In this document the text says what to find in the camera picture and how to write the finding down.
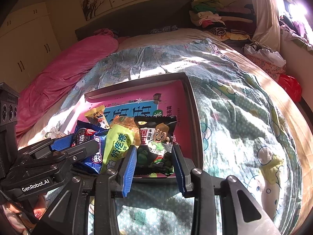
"pink blanket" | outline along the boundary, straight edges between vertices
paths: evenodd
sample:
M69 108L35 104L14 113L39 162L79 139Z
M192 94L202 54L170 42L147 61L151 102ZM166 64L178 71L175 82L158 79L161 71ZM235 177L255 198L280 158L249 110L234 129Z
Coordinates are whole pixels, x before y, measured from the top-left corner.
M21 92L17 136L27 132L99 60L118 49L111 33L88 37L66 49Z

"beige bed sheet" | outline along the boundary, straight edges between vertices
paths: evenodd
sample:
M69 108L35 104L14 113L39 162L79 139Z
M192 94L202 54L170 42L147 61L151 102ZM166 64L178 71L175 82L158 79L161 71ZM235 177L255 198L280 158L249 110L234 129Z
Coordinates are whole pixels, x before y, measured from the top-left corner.
M145 47L149 45L162 46L187 44L194 40L205 38L211 38L213 43L218 46L223 54L235 61L241 69L250 72L257 77L260 85L270 95L273 102L281 110L290 127L292 136L295 139L296 150L302 167L302 179L304 185L301 212L298 218L298 223L293 231L294 233L303 224L313 206L313 198L311 198L313 193L313 136L308 124L306 123L306 120L290 97L287 95L287 93L264 71L262 71L247 58L222 42L215 40L209 34L196 29L186 28L169 33L158 33L132 37L122 42L118 51L129 48ZM57 102L29 132L27 132L22 137L19 143L19 147L27 146L28 142L47 125L50 117L59 109L60 105L61 102Z

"red plastic bag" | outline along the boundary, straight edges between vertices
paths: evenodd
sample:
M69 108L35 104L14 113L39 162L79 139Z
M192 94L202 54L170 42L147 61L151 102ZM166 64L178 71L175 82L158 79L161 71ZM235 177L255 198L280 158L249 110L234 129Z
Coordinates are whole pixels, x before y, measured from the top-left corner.
M294 102L299 102L301 100L302 88L295 78L286 74L281 74L278 79L278 84L286 91Z

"cartoon boy's face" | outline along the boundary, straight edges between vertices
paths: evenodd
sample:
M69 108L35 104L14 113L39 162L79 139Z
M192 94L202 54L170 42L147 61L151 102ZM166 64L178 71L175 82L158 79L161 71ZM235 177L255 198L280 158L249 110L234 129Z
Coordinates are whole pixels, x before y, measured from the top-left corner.
M161 131L160 129L154 130L153 140L155 143L160 143L165 141L167 138L167 132Z

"cartoon boy's hair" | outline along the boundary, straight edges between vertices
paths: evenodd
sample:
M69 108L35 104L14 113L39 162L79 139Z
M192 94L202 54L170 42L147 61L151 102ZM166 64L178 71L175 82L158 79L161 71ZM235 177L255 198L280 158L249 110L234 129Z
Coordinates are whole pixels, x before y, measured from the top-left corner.
M156 129L159 129L160 131L163 131L163 132L166 132L166 133L168 133L168 131L170 130L170 128L166 124L164 124L164 123L158 124L156 126Z

